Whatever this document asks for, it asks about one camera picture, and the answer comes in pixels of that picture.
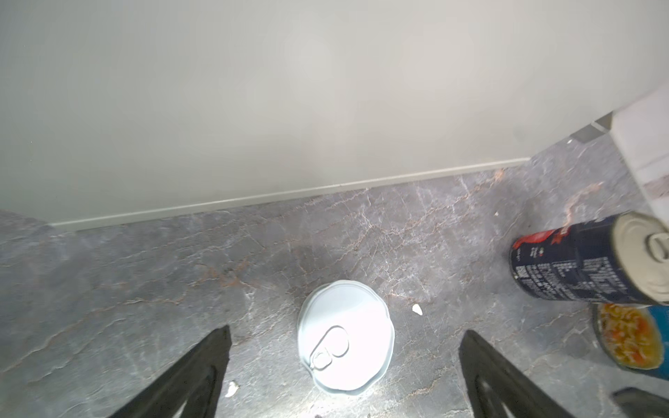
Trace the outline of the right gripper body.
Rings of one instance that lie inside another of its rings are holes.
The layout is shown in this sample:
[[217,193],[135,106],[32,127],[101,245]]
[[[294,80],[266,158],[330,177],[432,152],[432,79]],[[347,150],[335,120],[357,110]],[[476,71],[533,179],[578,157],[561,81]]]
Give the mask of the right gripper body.
[[669,400],[638,388],[623,388],[612,394],[613,402],[630,418],[669,418]]

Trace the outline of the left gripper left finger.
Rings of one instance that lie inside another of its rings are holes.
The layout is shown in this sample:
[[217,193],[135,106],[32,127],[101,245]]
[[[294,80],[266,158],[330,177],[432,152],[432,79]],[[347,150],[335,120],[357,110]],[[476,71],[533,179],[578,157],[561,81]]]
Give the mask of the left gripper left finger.
[[214,329],[114,417],[214,417],[228,367],[228,325]]

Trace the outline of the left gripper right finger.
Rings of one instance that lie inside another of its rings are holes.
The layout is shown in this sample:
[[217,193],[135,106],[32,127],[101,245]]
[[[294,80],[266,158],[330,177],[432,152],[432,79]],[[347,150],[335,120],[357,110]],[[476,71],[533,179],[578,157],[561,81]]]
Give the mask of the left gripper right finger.
[[477,332],[464,333],[458,353],[473,416],[571,416]]

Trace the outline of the teal label can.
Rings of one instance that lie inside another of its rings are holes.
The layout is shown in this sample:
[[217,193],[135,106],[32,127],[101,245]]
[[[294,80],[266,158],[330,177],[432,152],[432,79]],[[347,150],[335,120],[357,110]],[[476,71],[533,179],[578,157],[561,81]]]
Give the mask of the teal label can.
[[361,282],[322,285],[301,306],[299,359],[325,393],[361,395],[386,374],[394,344],[387,304]]

